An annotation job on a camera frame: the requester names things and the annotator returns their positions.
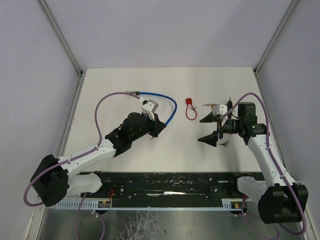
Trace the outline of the blue cable lock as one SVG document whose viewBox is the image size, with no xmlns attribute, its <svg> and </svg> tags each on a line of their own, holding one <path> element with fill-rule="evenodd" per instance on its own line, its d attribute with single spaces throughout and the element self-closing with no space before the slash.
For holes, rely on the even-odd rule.
<svg viewBox="0 0 320 240">
<path fill-rule="evenodd" d="M 146 96 L 155 96 L 155 97 L 160 97 L 160 98 L 164 98 L 164 99 L 167 99 L 167 100 L 170 100 L 173 104 L 174 104 L 174 109 L 170 115 L 170 117 L 168 118 L 168 120 L 165 122 L 166 125 L 168 125 L 171 120 L 173 119 L 173 117 L 175 116 L 177 110 L 178 110 L 178 104 L 177 102 L 170 96 L 167 96 L 167 95 L 164 95 L 164 94 L 160 94 L 160 93 L 155 93 L 155 92 L 141 92 L 141 91 L 127 91 L 127 93 L 129 94 L 133 94 L 133 95 L 136 95 L 136 96 L 139 96 L 139 95 L 146 95 Z"/>
</svg>

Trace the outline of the silver keys of long padlock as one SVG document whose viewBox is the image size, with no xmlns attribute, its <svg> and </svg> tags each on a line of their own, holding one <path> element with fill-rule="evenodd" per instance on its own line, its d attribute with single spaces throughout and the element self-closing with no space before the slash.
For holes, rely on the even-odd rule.
<svg viewBox="0 0 320 240">
<path fill-rule="evenodd" d="M 224 146 L 224 147 L 227 147 L 229 143 L 230 143 L 230 141 L 227 140 L 227 141 L 225 141 L 225 142 L 223 142 L 223 143 L 219 143 L 219 145 Z"/>
</svg>

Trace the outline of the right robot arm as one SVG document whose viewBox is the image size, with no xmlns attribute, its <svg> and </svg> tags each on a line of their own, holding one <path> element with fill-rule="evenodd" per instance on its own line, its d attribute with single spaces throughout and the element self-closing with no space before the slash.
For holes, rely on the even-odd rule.
<svg viewBox="0 0 320 240">
<path fill-rule="evenodd" d="M 224 135 L 239 135 L 257 160 L 265 185 L 250 175 L 240 175 L 236 180 L 236 189 L 257 205 L 264 223 L 301 222 L 309 196 L 307 188 L 296 183 L 276 153 L 270 153 L 274 148 L 267 142 L 270 137 L 267 126 L 258 123 L 256 105 L 240 102 L 236 118 L 232 118 L 232 114 L 225 116 L 231 107 L 231 101 L 212 107 L 212 111 L 200 122 L 216 123 L 217 129 L 198 141 L 216 147 Z"/>
</svg>

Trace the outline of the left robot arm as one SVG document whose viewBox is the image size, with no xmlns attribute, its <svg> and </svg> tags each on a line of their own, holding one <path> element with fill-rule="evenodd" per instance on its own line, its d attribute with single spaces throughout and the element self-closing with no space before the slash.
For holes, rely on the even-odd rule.
<svg viewBox="0 0 320 240">
<path fill-rule="evenodd" d="M 158 137 L 166 126 L 156 114 L 151 119 L 147 114 L 132 112 L 92 149 L 59 158 L 52 154 L 45 156 L 31 177 L 30 185 L 46 207 L 72 194 L 95 193 L 102 186 L 101 179 L 95 174 L 86 177 L 81 172 L 123 154 L 145 135 Z"/>
</svg>

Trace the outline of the black padlock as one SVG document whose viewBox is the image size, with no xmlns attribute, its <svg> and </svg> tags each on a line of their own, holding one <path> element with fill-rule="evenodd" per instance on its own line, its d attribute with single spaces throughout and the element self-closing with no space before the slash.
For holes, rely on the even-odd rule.
<svg viewBox="0 0 320 240">
<path fill-rule="evenodd" d="M 226 103 L 227 111 L 230 111 L 233 109 L 233 102 L 231 100 L 231 97 L 229 98 L 228 102 Z"/>
</svg>

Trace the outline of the red cable padlock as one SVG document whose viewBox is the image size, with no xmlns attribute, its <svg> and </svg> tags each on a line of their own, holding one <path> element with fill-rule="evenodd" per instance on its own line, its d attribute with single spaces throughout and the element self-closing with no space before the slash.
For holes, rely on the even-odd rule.
<svg viewBox="0 0 320 240">
<path fill-rule="evenodd" d="M 185 104 L 186 104 L 186 109 L 185 109 L 185 116 L 186 116 L 186 118 L 187 118 L 188 120 L 190 120 L 190 121 L 196 120 L 197 117 L 198 117 L 197 111 L 193 111 L 193 110 L 190 109 L 190 107 L 194 107 L 192 98 L 186 98 L 186 99 L 185 99 Z M 194 116 L 193 116 L 193 117 L 189 116 L 188 112 L 193 112 L 193 113 L 194 113 Z"/>
</svg>

